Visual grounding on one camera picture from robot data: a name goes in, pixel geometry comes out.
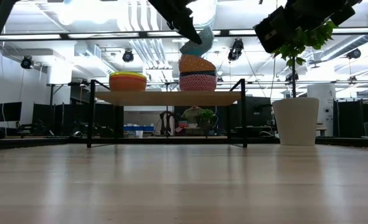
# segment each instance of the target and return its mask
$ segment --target green leaves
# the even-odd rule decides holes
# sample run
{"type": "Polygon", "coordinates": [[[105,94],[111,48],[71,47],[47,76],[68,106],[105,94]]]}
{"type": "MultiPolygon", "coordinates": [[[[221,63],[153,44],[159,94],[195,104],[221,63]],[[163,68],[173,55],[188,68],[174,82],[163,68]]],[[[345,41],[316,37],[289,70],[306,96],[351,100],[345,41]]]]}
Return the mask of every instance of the green leaves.
{"type": "Polygon", "coordinates": [[[292,58],[298,65],[302,65],[306,62],[303,58],[297,57],[299,54],[306,50],[306,47],[312,47],[315,50],[321,50],[322,46],[326,44],[328,40],[333,40],[333,29],[337,26],[332,21],[327,21],[315,30],[303,31],[301,28],[296,29],[296,35],[291,41],[285,45],[273,51],[273,57],[281,55],[283,60],[286,60],[287,66],[293,65],[292,58]]]}

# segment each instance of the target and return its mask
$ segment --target stacked bowls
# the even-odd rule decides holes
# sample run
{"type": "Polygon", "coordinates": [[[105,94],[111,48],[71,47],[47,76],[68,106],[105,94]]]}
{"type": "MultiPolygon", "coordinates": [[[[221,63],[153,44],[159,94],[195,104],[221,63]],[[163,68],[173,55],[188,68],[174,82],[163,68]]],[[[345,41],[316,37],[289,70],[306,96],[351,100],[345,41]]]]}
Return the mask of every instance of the stacked bowls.
{"type": "Polygon", "coordinates": [[[203,58],[183,55],[179,61],[181,91],[214,91],[217,88],[215,66],[203,58]]]}
{"type": "Polygon", "coordinates": [[[137,72],[115,72],[109,77],[110,91],[145,91],[146,76],[137,72]]]}

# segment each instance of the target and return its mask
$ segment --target ceiling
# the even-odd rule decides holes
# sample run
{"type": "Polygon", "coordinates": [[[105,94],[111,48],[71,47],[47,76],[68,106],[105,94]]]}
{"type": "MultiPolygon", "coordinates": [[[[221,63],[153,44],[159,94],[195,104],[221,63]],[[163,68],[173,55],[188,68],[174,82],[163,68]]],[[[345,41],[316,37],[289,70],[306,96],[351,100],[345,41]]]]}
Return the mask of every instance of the ceiling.
{"type": "MultiPolygon", "coordinates": [[[[282,5],[285,1],[271,1],[264,0],[262,5],[258,4],[256,0],[230,0],[218,1],[213,29],[251,29],[254,25],[260,22],[264,17],[268,16],[275,8],[276,4],[282,5]]],[[[47,1],[21,1],[15,5],[11,15],[6,23],[5,34],[41,34],[41,33],[61,33],[61,32],[116,32],[121,31],[118,26],[118,21],[121,19],[119,14],[118,2],[102,2],[102,14],[107,15],[106,22],[97,24],[93,21],[75,21],[70,25],[63,25],[59,21],[58,12],[64,8],[61,3],[47,3],[47,1]]],[[[354,6],[356,15],[347,20],[341,27],[367,27],[368,26],[368,0],[361,4],[354,6]]],[[[161,30],[169,30],[164,20],[158,15],[157,24],[161,30]]],[[[304,56],[308,60],[315,60],[316,56],[331,47],[341,43],[342,41],[352,38],[349,36],[338,35],[333,37],[334,40],[329,41],[321,50],[315,51],[313,49],[306,49],[304,56]]],[[[173,79],[178,78],[179,71],[177,69],[177,62],[181,53],[180,47],[183,43],[176,39],[161,39],[162,46],[166,59],[172,68],[173,79]]],[[[222,71],[224,81],[237,81],[240,78],[246,78],[249,81],[255,81],[255,77],[260,81],[272,81],[278,78],[284,80],[286,74],[290,71],[286,67],[286,62],[280,58],[272,59],[271,55],[266,53],[256,37],[244,37],[243,42],[245,46],[245,54],[232,63],[227,59],[227,52],[232,45],[234,38],[219,37],[216,38],[214,45],[204,58],[211,61],[219,71],[222,71]]],[[[121,59],[124,49],[132,48],[129,40],[81,40],[77,43],[66,43],[66,41],[53,42],[8,42],[9,45],[16,49],[30,49],[30,48],[47,48],[63,54],[61,49],[65,45],[82,44],[86,46],[96,45],[102,50],[102,59],[115,70],[130,70],[143,71],[143,61],[134,50],[134,61],[124,63],[121,59]]],[[[297,68],[300,75],[300,80],[347,80],[350,74],[357,74],[361,78],[358,80],[368,80],[368,43],[358,47],[362,52],[359,59],[352,59],[350,62],[346,58],[337,57],[328,62],[318,64],[318,68],[314,65],[305,65],[297,68]]],[[[100,74],[95,74],[91,66],[85,63],[77,65],[73,71],[73,77],[92,78],[99,77],[100,74]]],[[[228,88],[229,86],[220,86],[219,88],[228,88]]],[[[253,86],[248,94],[255,96],[263,96],[265,91],[260,90],[260,87],[253,86]]],[[[301,86],[299,91],[306,91],[306,86],[301,86]]],[[[279,97],[281,92],[286,90],[286,86],[274,86],[274,90],[268,90],[268,94],[279,97]]],[[[359,88],[359,91],[368,90],[368,85],[359,88]]]]}

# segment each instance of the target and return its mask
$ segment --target black metal table frame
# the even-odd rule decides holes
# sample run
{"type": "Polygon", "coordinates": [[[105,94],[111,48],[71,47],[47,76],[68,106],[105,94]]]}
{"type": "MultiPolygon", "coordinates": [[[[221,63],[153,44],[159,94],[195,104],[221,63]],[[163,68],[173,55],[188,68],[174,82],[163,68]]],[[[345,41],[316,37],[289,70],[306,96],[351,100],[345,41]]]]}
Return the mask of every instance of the black metal table frame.
{"type": "MultiPolygon", "coordinates": [[[[94,143],[94,139],[93,139],[93,122],[94,122],[94,116],[95,116],[95,87],[96,85],[101,85],[103,87],[105,87],[106,89],[110,90],[109,87],[107,87],[106,85],[102,84],[101,82],[99,82],[98,80],[91,80],[91,84],[90,84],[90,112],[89,112],[89,118],[88,118],[88,129],[87,129],[87,147],[92,147],[92,144],[94,143]]],[[[241,102],[241,124],[242,124],[242,128],[243,128],[243,136],[242,136],[242,140],[241,140],[241,145],[243,148],[247,147],[247,110],[246,110],[246,80],[243,78],[241,80],[239,80],[229,91],[234,91],[238,86],[240,86],[240,102],[241,102]]],[[[230,105],[227,106],[227,140],[224,141],[228,144],[232,144],[232,135],[231,135],[231,127],[230,127],[230,105]]],[[[118,120],[115,120],[115,127],[123,127],[123,124],[118,124],[117,123],[118,120]]],[[[116,134],[117,130],[115,128],[115,138],[113,143],[118,144],[124,141],[121,141],[121,139],[119,137],[119,134],[116,134]]],[[[135,139],[135,141],[138,144],[141,144],[142,139],[135,139]]],[[[170,142],[172,142],[169,139],[158,139],[158,141],[160,142],[160,144],[168,144],[170,142]]],[[[210,139],[202,139],[202,141],[204,142],[209,142],[209,143],[213,143],[213,141],[210,141],[210,139]]]]}

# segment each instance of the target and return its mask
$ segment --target shelf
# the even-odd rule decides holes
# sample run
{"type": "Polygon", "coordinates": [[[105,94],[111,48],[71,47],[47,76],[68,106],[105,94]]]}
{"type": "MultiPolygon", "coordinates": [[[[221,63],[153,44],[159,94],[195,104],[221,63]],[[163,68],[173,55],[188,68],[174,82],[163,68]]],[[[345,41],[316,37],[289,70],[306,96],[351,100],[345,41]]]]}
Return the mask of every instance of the shelf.
{"type": "Polygon", "coordinates": [[[100,91],[95,97],[116,106],[229,106],[240,99],[240,92],[100,91]]]}

